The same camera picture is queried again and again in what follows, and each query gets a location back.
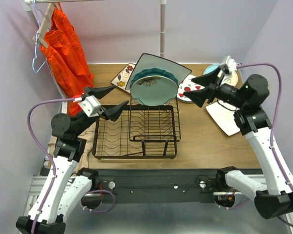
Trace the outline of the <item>watermelon round plate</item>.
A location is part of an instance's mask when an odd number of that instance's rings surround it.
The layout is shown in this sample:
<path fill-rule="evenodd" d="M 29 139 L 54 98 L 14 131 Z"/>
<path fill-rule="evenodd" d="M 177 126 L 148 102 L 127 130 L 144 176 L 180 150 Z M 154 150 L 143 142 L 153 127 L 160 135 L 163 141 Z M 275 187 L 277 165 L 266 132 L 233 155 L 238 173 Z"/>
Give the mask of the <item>watermelon round plate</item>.
<path fill-rule="evenodd" d="M 191 80 L 195 78 L 194 75 L 188 75 L 180 84 L 177 92 L 177 99 L 185 103 L 193 103 L 193 101 L 184 95 L 184 92 L 203 89 L 204 86 L 196 84 Z"/>

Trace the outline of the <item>flower square plate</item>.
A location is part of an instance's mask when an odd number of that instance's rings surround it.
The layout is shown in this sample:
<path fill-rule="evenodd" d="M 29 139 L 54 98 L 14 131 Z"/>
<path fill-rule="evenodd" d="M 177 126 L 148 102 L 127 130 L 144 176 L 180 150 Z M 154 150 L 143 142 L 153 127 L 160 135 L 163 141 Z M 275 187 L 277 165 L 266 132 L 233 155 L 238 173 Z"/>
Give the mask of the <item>flower square plate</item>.
<path fill-rule="evenodd" d="M 112 85 L 115 85 L 117 88 L 123 90 L 130 94 L 130 90 L 126 89 L 126 85 L 129 81 L 132 71 L 135 68 L 134 63 L 127 64 L 119 73 L 118 75 L 111 81 Z"/>

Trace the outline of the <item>grey square plate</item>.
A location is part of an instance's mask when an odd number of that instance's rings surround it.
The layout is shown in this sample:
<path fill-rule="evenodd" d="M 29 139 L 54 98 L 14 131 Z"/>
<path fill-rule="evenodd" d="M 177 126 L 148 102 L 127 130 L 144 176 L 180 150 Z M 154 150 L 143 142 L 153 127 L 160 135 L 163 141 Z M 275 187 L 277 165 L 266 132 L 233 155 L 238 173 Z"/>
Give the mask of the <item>grey square plate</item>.
<path fill-rule="evenodd" d="M 226 135 L 232 136 L 240 131 L 233 116 L 238 108 L 219 100 L 206 106 L 206 110 Z"/>

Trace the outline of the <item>mint green flower plate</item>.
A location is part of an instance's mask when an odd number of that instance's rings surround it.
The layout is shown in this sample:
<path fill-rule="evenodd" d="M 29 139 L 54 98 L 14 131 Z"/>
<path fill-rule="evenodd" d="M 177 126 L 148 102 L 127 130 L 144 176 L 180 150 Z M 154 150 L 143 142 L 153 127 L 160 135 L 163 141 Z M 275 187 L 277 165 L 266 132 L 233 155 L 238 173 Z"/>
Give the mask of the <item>mint green flower plate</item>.
<path fill-rule="evenodd" d="M 175 99 L 179 84 L 175 78 L 148 76 L 135 81 L 131 88 L 134 101 L 145 106 L 160 106 Z"/>

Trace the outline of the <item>teal rimmed plate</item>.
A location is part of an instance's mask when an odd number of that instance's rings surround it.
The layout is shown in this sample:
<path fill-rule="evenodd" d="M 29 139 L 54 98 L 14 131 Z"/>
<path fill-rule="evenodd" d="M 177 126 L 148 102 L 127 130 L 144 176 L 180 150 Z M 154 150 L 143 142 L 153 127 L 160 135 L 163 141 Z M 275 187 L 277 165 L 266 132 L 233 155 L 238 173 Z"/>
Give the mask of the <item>teal rimmed plate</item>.
<path fill-rule="evenodd" d="M 134 82 L 138 81 L 139 79 L 147 77 L 147 76 L 163 76 L 163 77 L 171 79 L 176 84 L 179 84 L 178 79 L 172 73 L 166 70 L 159 69 L 159 68 L 150 68 L 150 69 L 144 69 L 136 73 L 133 79 L 131 80 L 130 85 L 132 85 Z"/>

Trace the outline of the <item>large white square plate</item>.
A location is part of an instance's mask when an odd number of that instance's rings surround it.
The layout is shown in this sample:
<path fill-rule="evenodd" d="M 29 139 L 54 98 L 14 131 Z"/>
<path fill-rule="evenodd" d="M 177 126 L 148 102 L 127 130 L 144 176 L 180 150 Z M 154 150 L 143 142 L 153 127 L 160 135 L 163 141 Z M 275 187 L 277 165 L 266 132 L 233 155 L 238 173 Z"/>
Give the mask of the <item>large white square plate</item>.
<path fill-rule="evenodd" d="M 134 76 L 141 72 L 144 69 L 152 69 L 158 68 L 161 70 L 165 70 L 169 73 L 172 73 L 175 78 L 178 80 L 178 84 L 180 84 L 188 75 L 191 74 L 192 70 L 180 65 L 174 61 L 171 61 L 166 58 L 162 58 L 156 55 L 143 53 L 140 58 L 138 59 L 130 78 L 126 85 L 126 90 L 130 90 L 131 81 L 133 80 Z"/>

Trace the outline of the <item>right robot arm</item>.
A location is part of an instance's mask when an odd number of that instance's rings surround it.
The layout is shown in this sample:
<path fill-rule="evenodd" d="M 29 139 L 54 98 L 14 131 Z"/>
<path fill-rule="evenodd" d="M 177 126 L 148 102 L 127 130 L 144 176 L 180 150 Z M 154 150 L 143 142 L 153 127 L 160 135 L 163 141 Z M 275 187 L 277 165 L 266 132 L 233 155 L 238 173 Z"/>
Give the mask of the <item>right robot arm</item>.
<path fill-rule="evenodd" d="M 270 93 L 268 81 L 253 74 L 238 89 L 224 82 L 228 74 L 229 69 L 218 66 L 208 74 L 194 77 L 191 81 L 201 89 L 186 91 L 184 95 L 198 107 L 218 99 L 237 108 L 233 113 L 235 124 L 251 145 L 266 183 L 263 185 L 231 166 L 217 171 L 215 186 L 221 191 L 233 188 L 241 192 L 265 219 L 292 213 L 293 175 L 273 136 L 273 124 L 261 107 Z"/>

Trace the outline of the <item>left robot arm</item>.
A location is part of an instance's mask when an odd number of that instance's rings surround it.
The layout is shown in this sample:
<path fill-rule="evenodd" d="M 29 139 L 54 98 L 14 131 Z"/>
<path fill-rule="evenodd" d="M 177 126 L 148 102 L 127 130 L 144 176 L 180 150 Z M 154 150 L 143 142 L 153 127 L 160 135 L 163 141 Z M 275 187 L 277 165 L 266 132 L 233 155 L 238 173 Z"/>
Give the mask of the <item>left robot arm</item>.
<path fill-rule="evenodd" d="M 128 102 L 106 109 L 99 100 L 115 89 L 108 87 L 86 87 L 81 95 L 72 98 L 53 99 L 40 104 L 73 102 L 81 107 L 75 116 L 58 113 L 51 120 L 52 136 L 56 137 L 54 153 L 45 155 L 51 162 L 49 174 L 40 194 L 26 216 L 20 216 L 16 228 L 22 234 L 63 234 L 66 221 L 85 194 L 109 194 L 114 207 L 116 198 L 110 190 L 104 190 L 99 181 L 99 173 L 90 168 L 81 168 L 76 172 L 73 184 L 67 187 L 75 173 L 85 149 L 86 140 L 80 134 L 98 119 L 116 121 Z"/>

